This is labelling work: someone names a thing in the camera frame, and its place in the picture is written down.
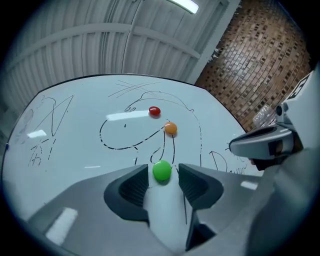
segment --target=brick wall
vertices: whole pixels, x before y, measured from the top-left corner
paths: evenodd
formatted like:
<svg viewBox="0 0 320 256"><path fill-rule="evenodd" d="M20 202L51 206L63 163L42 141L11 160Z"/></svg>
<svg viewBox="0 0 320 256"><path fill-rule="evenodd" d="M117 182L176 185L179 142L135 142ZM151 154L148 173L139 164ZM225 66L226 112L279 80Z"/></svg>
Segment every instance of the brick wall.
<svg viewBox="0 0 320 256"><path fill-rule="evenodd" d="M264 104L275 108L310 72L300 29L274 0L242 0L196 85L248 132Z"/></svg>

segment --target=green ball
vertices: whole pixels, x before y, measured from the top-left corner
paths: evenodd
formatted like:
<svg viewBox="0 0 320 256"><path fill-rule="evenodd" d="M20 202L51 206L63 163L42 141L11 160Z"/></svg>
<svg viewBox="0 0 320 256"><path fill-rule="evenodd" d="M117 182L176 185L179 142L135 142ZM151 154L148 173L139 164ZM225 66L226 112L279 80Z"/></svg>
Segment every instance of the green ball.
<svg viewBox="0 0 320 256"><path fill-rule="evenodd" d="M171 176L171 166L167 161L156 162L152 168L153 176L157 181L165 181Z"/></svg>

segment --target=white table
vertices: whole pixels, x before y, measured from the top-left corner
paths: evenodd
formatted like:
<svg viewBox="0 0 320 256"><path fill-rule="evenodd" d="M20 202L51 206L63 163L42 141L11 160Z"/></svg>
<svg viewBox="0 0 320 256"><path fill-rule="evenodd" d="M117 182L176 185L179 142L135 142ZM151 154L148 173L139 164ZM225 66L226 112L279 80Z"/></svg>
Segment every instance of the white table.
<svg viewBox="0 0 320 256"><path fill-rule="evenodd" d="M161 109L159 118L149 116L151 106ZM168 121L177 125L175 136L164 132ZM225 107L196 86L144 75L74 79L39 92L19 118L4 156L3 186L16 214L28 220L76 182L148 164L150 228L180 252L191 207L186 201L186 214L178 164L262 176L228 149L243 133ZM160 159L172 165L165 186L152 175Z"/></svg>

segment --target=clear plastic bag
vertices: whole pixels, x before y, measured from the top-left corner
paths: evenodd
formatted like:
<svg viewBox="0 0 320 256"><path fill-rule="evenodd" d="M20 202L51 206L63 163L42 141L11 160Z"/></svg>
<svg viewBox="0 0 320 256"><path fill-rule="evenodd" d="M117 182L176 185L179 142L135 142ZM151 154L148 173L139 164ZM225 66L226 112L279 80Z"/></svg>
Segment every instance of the clear plastic bag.
<svg viewBox="0 0 320 256"><path fill-rule="evenodd" d="M275 111L269 106L264 105L253 117L252 121L257 128L265 127L274 123L276 118Z"/></svg>

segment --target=orange ball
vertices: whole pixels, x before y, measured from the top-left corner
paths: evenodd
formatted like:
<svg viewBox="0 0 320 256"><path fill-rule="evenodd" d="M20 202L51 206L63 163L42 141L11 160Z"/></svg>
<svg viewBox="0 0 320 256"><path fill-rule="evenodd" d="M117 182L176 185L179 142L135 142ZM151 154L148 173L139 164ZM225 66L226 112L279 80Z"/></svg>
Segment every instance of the orange ball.
<svg viewBox="0 0 320 256"><path fill-rule="evenodd" d="M166 122L164 125L164 130L168 133L168 134L175 134L177 132L177 126L175 123L173 122Z"/></svg>

